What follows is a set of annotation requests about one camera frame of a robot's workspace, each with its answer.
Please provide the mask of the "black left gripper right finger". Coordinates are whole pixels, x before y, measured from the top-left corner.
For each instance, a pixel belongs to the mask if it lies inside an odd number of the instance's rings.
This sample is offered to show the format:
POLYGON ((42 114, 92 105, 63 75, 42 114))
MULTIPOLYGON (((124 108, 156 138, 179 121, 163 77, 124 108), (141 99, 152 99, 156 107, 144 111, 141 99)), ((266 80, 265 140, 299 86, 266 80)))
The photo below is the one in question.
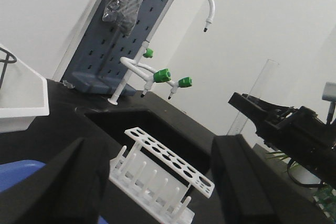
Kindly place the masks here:
POLYGON ((240 134, 213 138, 211 171, 226 223, 330 223, 318 207, 273 172, 240 134))

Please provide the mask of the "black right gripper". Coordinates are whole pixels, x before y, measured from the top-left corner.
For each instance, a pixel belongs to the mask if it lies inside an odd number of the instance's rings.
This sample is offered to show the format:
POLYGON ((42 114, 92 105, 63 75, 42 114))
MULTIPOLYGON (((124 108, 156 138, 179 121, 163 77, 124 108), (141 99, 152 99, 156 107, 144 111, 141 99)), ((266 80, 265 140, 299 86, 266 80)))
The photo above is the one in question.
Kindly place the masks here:
POLYGON ((291 107, 237 92, 228 103, 254 123, 268 146, 283 151, 323 182, 335 184, 335 122, 324 124, 306 107, 293 112, 291 107))

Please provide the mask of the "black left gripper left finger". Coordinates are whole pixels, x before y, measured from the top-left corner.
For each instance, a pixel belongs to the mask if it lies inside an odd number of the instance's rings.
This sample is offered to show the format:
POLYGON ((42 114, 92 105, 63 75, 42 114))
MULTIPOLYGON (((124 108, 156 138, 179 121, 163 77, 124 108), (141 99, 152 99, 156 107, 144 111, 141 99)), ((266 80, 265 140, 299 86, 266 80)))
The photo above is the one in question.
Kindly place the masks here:
POLYGON ((98 223, 109 172, 107 143, 78 138, 1 193, 1 223, 98 223))

